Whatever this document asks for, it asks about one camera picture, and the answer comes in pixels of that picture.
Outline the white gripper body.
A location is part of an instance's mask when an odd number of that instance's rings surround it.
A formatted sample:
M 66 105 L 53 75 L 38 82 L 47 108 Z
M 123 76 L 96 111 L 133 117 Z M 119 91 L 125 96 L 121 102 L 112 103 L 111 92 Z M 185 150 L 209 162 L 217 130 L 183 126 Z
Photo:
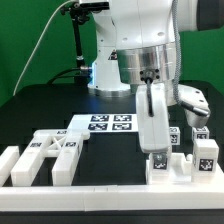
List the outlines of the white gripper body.
M 148 99 L 147 85 L 141 85 L 136 92 L 136 115 L 140 148 L 144 153 L 167 152 L 171 148 L 168 107 L 176 104 L 173 89 L 163 83 L 151 84 L 151 99 Z M 210 117 L 210 109 L 203 93 L 196 88 L 178 85 L 180 100 L 187 123 L 202 128 Z

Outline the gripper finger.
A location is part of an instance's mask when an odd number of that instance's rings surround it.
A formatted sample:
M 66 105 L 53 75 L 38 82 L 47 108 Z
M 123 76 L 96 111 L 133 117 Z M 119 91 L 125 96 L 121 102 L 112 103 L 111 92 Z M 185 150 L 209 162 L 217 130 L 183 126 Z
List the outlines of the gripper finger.
M 159 152 L 159 153 L 156 153 L 155 154 L 155 158 L 158 160 L 158 161 L 163 161 L 165 160 L 167 157 L 167 153 L 166 152 Z

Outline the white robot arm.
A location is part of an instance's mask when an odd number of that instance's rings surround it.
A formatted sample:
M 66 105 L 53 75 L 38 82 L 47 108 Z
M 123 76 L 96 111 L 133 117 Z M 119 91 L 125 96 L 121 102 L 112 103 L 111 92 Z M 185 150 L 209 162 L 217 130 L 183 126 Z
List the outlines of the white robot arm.
M 224 26 L 224 0 L 86 0 L 92 11 L 109 12 L 121 81 L 137 87 L 140 147 L 157 163 L 171 150 L 168 107 L 185 110 L 188 124 L 203 127 L 210 109 L 203 93 L 181 85 L 183 31 Z

